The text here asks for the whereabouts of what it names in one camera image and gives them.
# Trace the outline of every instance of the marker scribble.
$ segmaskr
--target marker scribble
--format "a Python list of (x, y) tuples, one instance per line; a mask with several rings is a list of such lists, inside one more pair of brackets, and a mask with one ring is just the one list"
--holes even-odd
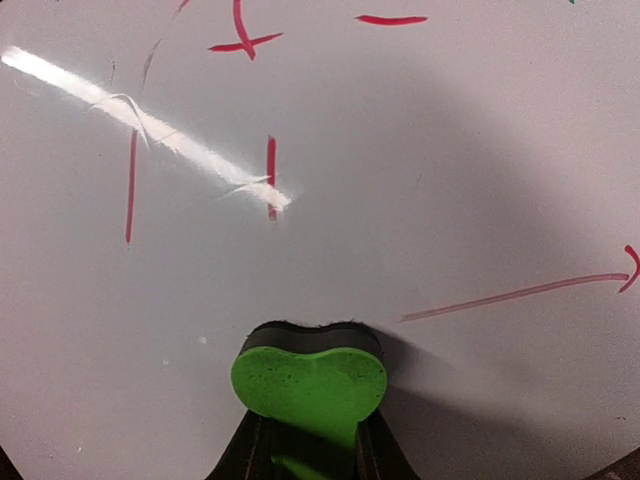
[(131, 132), (129, 148), (129, 200), (127, 201), (127, 224), (124, 239), (129, 244), (133, 235), (133, 202), (136, 193), (136, 155), (138, 149), (138, 130)]
[(109, 78), (109, 85), (113, 85), (113, 77), (116, 75), (116, 62), (111, 60), (111, 77)]
[(153, 62), (153, 57), (155, 57), (156, 51), (158, 50), (163, 38), (164, 37), (160, 37), (156, 43), (153, 44), (153, 47), (151, 47), (151, 50), (149, 51), (149, 55), (147, 55), (147, 60), (144, 62), (144, 67), (142, 68), (142, 89), (144, 89), (144, 86), (147, 83), (147, 76), (149, 75), (151, 62)]
[(175, 12), (173, 12), (173, 17), (171, 17), (171, 20), (175, 20), (175, 19), (176, 19), (176, 17), (177, 17), (178, 15), (180, 15), (180, 12), (182, 12), (182, 9), (183, 9), (184, 7), (186, 7), (186, 6), (187, 6), (187, 4), (188, 4), (190, 1), (191, 1), (191, 0), (182, 0), (182, 3), (180, 4), (180, 6), (178, 6), (178, 8), (176, 9), (176, 11), (175, 11)]
[(457, 303), (455, 305), (449, 305), (447, 307), (434, 308), (431, 310), (424, 310), (421, 312), (410, 313), (404, 315), (401, 322), (410, 322), (414, 320), (421, 320), (424, 318), (436, 317), (438, 315), (445, 315), (447, 313), (459, 312), (461, 310), (468, 310), (470, 308), (482, 307), (484, 305), (491, 305), (493, 303), (505, 302), (507, 300), (515, 300), (516, 298), (528, 297), (529, 295), (536, 295), (538, 293), (550, 292), (559, 288), (572, 287), (575, 285), (582, 285), (592, 282), (604, 282), (604, 281), (622, 281), (626, 282), (618, 293), (624, 293), (631, 285), (633, 285), (640, 277), (640, 257), (636, 251), (630, 245), (627, 245), (624, 249), (635, 262), (636, 270), (632, 275), (626, 273), (604, 273), (599, 275), (587, 275), (584, 277), (570, 278), (568, 280), (560, 280), (557, 282), (545, 283), (544, 285), (538, 285), (536, 287), (524, 288), (522, 290), (516, 290), (515, 292), (503, 293), (500, 295), (494, 295), (492, 297), (481, 298), (478, 300), (472, 300), (464, 303)]
[[(267, 143), (267, 183), (276, 186), (276, 139), (269, 136)], [(273, 205), (269, 204), (269, 220), (277, 220), (278, 213)]]
[(238, 37), (240, 38), (240, 42), (242, 43), (242, 47), (249, 55), (251, 60), (256, 58), (256, 51), (251, 44), (251, 39), (247, 34), (247, 30), (244, 28), (244, 22), (242, 21), (242, 1), (241, 0), (233, 0), (233, 23), (236, 26), (236, 32), (238, 32)]
[(360, 15), (355, 17), (363, 23), (371, 25), (382, 25), (385, 27), (399, 27), (403, 25), (413, 25), (416, 23), (426, 22), (428, 17), (376, 17), (374, 15)]
[[(251, 39), (251, 45), (254, 47), (257, 45), (262, 45), (263, 43), (270, 42), (271, 40), (275, 40), (278, 37), (281, 37), (284, 33), (274, 33), (272, 35), (265, 35), (264, 37), (258, 37)], [(237, 52), (239, 50), (244, 50), (244, 45), (241, 43), (228, 43), (223, 45), (214, 45), (213, 47), (208, 48), (211, 52)]]

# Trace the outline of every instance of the white surface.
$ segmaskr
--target white surface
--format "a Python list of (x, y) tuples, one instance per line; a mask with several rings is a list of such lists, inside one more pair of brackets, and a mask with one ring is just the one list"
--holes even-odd
[[(4, 60), (178, 130), (139, 142), (127, 246), (130, 107), (0, 64), (0, 443), (26, 478), (204, 478), (243, 414), (237, 351), (280, 318), (414, 345), (386, 412), (425, 478), (579, 478), (638, 446), (637, 286), (398, 323), (633, 271), (637, 2), (245, 0), (251, 37), (284, 32), (254, 62), (207, 51), (239, 41), (231, 0), (179, 3), (0, 4)], [(257, 189), (225, 196), (220, 165)]]

